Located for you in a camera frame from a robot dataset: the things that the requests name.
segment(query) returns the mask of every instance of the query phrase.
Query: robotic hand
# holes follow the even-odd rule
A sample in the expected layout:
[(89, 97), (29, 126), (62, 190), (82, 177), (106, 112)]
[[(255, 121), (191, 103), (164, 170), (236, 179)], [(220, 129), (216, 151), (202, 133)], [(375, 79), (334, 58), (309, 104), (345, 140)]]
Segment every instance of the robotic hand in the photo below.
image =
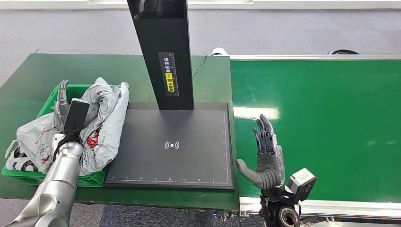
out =
[(31, 201), (7, 227), (68, 227), (84, 148), (79, 133), (89, 103), (73, 99), (62, 133), (52, 143), (53, 164)]
[(260, 128), (260, 131), (252, 128), (258, 147), (256, 172), (241, 159), (236, 161), (238, 171), (261, 190), (262, 209), (259, 215), (265, 219), (267, 227), (298, 227), (301, 207), (297, 213), (295, 205), (308, 197), (317, 178), (303, 168), (291, 175), (287, 185), (284, 185), (283, 154), (273, 126), (263, 114), (256, 123)]

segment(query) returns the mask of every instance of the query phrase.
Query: black cable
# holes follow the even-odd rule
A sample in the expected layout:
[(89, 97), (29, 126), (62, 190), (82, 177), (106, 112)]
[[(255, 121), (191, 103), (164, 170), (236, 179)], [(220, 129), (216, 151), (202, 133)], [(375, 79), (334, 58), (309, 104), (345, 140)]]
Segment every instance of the black cable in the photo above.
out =
[(327, 54), (359, 54), (359, 53), (352, 50), (341, 49), (336, 51), (330, 51)]
[(200, 64), (198, 65), (198, 67), (196, 68), (196, 72), (194, 73), (194, 75), (192, 76), (192, 79), (196, 76), (196, 74), (198, 73), (199, 68), (202, 66), (202, 64), (206, 61), (206, 58), (208, 56), (206, 55), (203, 60), (200, 62)]

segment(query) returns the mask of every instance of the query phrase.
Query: silver robotic arm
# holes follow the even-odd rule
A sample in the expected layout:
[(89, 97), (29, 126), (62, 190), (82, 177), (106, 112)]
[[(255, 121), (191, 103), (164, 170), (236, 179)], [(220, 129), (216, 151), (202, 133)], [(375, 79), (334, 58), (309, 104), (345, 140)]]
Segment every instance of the silver robotic arm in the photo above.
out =
[(76, 142), (60, 146), (59, 155), (35, 195), (8, 227), (67, 227), (84, 149)]
[(84, 148), (79, 133), (89, 104), (73, 100), (63, 133), (52, 143), (53, 164), (31, 201), (7, 227), (68, 227)]

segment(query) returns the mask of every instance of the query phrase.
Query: green table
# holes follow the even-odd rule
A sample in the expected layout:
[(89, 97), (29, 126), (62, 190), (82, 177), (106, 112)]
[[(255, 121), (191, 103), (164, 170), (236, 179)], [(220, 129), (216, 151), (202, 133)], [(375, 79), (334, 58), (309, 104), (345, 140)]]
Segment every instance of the green table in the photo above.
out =
[[(195, 101), (231, 103), (232, 88), (234, 156), (255, 167), (250, 128), (264, 113), (283, 147), (287, 179), (303, 167), (318, 177), (302, 203), (304, 214), (400, 216), (401, 57), (230, 56), (230, 62), (208, 57), (199, 66), (203, 59), (192, 58)], [(32, 54), (0, 88), (0, 125), (12, 132), (0, 138), (0, 149), (36, 116), (61, 79), (85, 84), (98, 76), (129, 82), (131, 101), (154, 101), (141, 56)], [(216, 87), (220, 91), (210, 93)], [(256, 213), (259, 190), (236, 171), (235, 179), (235, 192), (79, 188), (76, 200)], [(2, 198), (29, 198), (34, 190), (0, 176)]]
[[(192, 67), (198, 68), (193, 78), (195, 101), (229, 103), (229, 119), (233, 119), (229, 58), (193, 57)], [(62, 79), (69, 79), (71, 84), (93, 84), (98, 77), (103, 77), (109, 84), (128, 82), (130, 101), (156, 101), (140, 55), (31, 54), (0, 88), (0, 127), (3, 129), (0, 150), (5, 151), (15, 139), (19, 126), (36, 117)], [(232, 156), (235, 158), (232, 120), (230, 129)], [(238, 211), (237, 172), (233, 172), (234, 192), (78, 188), (76, 201)], [(35, 190), (35, 186), (0, 176), (0, 198), (27, 199), (33, 196)]]
[[(304, 214), (401, 218), (400, 56), (231, 56), (231, 77), (238, 158), (256, 168), (250, 128), (265, 113), (286, 178), (318, 177)], [(242, 212), (259, 211), (242, 176), (239, 192)]]

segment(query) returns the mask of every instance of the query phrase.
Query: red printed logo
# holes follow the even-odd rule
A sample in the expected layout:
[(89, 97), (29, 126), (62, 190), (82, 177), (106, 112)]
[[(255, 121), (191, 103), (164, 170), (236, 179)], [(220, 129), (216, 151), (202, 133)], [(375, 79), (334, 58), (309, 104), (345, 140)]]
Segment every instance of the red printed logo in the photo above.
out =
[(92, 134), (87, 138), (87, 144), (89, 148), (94, 148), (97, 146), (97, 141), (99, 140), (99, 132), (103, 125), (100, 125), (99, 128), (94, 130)]

